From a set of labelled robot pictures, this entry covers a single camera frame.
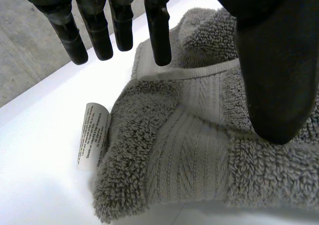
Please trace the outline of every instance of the black rubber finger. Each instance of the black rubber finger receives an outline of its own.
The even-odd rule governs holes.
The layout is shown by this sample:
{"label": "black rubber finger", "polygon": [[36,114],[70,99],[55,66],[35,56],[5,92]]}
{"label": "black rubber finger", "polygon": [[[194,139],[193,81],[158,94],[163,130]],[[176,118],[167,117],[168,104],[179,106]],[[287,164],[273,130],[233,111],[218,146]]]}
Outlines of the black rubber finger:
{"label": "black rubber finger", "polygon": [[319,0],[282,0],[264,18],[239,20],[235,35],[252,125],[285,144],[309,118],[319,74]]}
{"label": "black rubber finger", "polygon": [[88,61],[88,54],[71,12],[72,5],[35,6],[43,12],[50,21],[66,52],[69,54],[70,59],[75,64],[86,63]]}
{"label": "black rubber finger", "polygon": [[59,36],[70,59],[78,65],[86,63],[88,61],[88,53],[86,52],[73,16],[72,20],[66,24],[55,24],[51,21],[50,23]]}
{"label": "black rubber finger", "polygon": [[71,0],[28,0],[50,21],[64,48],[75,64],[83,64],[88,54],[71,13]]}
{"label": "black rubber finger", "polygon": [[145,9],[155,63],[159,66],[168,65],[171,62],[171,49],[167,9],[149,0],[145,0]]}
{"label": "black rubber finger", "polygon": [[113,57],[108,23],[104,15],[106,0],[76,0],[93,48],[99,60]]}
{"label": "black rubber finger", "polygon": [[132,2],[133,0],[109,0],[116,44],[120,51],[128,51],[133,47]]}
{"label": "black rubber finger", "polygon": [[145,10],[154,60],[159,66],[165,66],[171,62],[168,25],[169,14],[166,7],[168,1],[169,0],[145,0]]}

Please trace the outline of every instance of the white surface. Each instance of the white surface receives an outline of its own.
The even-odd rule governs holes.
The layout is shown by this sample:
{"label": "white surface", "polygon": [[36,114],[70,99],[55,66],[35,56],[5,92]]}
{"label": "white surface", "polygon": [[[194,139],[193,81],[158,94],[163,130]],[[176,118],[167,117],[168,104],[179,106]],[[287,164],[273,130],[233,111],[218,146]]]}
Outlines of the white surface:
{"label": "white surface", "polygon": [[[192,7],[217,8],[216,0],[171,0],[171,28]],[[0,109],[0,224],[98,225],[93,214],[92,172],[76,170],[85,106],[111,111],[129,81],[137,45],[148,38],[146,16],[134,21],[134,48],[116,49],[99,61],[69,63]],[[318,224],[319,216],[294,210],[227,210],[221,203],[154,205],[115,225]]]}

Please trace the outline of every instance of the gray towel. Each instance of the gray towel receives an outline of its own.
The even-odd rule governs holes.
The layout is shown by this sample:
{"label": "gray towel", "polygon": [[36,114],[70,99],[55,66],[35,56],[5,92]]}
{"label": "gray towel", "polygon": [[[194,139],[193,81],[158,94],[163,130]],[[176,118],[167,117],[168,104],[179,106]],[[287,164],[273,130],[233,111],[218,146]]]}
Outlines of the gray towel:
{"label": "gray towel", "polygon": [[112,110],[93,194],[102,222],[179,201],[319,210],[319,96],[293,141],[278,146],[259,138],[248,117],[234,23],[224,9],[188,11],[170,32],[166,67],[156,66],[149,40],[139,45],[132,79]]}

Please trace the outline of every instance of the gray concrete floor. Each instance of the gray concrete floor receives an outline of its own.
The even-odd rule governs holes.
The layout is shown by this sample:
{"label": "gray concrete floor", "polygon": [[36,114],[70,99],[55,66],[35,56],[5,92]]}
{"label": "gray concrete floor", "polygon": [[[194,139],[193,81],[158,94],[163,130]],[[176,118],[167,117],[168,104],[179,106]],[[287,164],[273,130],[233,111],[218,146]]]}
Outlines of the gray concrete floor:
{"label": "gray concrete floor", "polygon": [[[144,0],[132,5],[135,17],[145,12]],[[105,14],[113,33],[108,3]],[[87,49],[89,35],[73,1],[73,15]],[[0,0],[0,107],[34,86],[70,58],[49,21],[27,0]]]}

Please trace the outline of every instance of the care label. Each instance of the care label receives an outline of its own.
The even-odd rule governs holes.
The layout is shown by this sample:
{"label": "care label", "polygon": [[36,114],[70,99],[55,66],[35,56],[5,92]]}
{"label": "care label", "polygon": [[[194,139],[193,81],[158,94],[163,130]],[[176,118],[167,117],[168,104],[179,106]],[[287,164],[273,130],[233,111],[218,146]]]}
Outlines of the care label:
{"label": "care label", "polygon": [[86,105],[77,166],[79,170],[95,171],[106,150],[106,138],[111,115],[100,104]]}

